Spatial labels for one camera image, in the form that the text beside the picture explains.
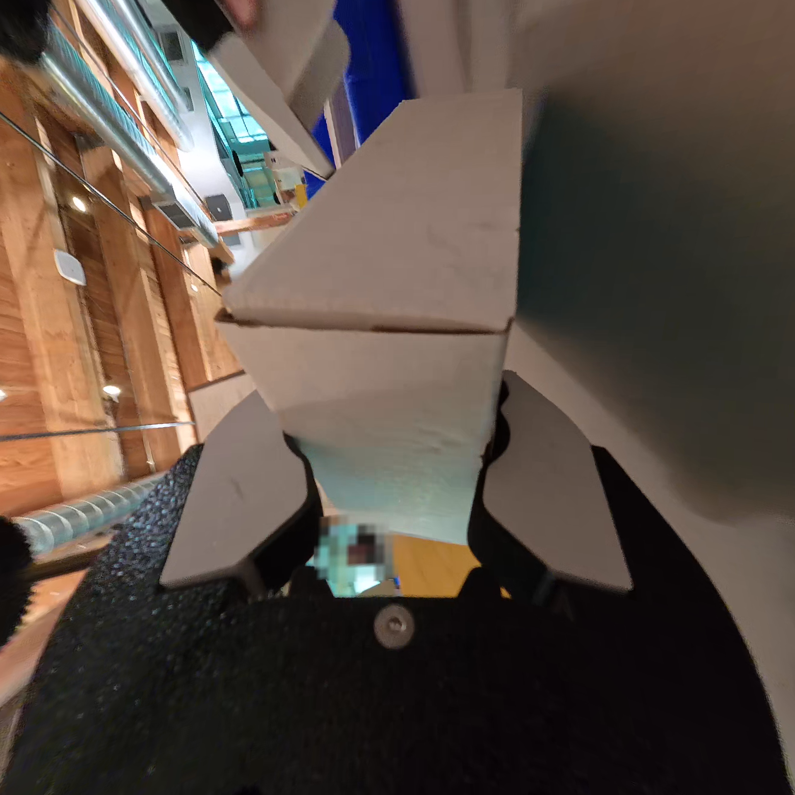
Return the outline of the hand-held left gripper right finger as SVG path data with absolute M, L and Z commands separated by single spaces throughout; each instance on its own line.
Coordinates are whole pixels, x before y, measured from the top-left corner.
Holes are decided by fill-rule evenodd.
M 633 587 L 588 438 L 514 371 L 502 372 L 467 543 L 516 602 L 550 602 L 566 585 Z

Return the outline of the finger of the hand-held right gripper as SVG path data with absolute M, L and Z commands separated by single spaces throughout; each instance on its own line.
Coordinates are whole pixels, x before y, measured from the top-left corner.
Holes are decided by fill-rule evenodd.
M 328 180 L 335 167 L 243 39 L 235 33 L 224 34 L 207 58 L 277 151 L 317 178 Z

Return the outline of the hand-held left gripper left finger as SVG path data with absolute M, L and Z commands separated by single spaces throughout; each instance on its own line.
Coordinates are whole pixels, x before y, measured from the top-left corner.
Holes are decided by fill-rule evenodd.
M 308 459 L 254 391 L 204 442 L 160 585 L 233 581 L 267 598 L 313 556 L 322 518 Z

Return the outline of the blue plastic bin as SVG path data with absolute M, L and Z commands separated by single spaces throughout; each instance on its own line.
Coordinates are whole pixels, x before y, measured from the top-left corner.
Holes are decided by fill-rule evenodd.
M 362 144 L 402 101 L 413 97 L 398 9 L 392 1 L 338 1 L 334 19 L 351 50 L 342 87 Z

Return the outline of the white cardboard mailer box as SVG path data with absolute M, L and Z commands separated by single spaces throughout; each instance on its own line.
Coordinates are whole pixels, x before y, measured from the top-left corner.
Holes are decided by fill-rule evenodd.
M 516 313 L 517 88 L 401 103 L 218 324 L 343 515 L 464 544 Z

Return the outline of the silver ventilation duct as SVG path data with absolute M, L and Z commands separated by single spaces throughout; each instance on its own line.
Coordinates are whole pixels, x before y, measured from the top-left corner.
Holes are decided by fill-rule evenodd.
M 123 522 L 143 503 L 165 473 L 117 485 L 81 499 L 61 502 L 10 519 L 22 529 L 36 557 L 49 554 L 89 533 Z
M 214 224 L 200 204 L 51 22 L 38 67 L 66 106 L 141 177 L 150 189 L 151 203 L 175 228 L 192 232 L 208 249 L 219 244 Z
M 188 113 L 185 94 L 137 3 L 78 1 L 77 4 L 130 76 L 177 149 L 193 150 L 193 135 L 183 119 Z

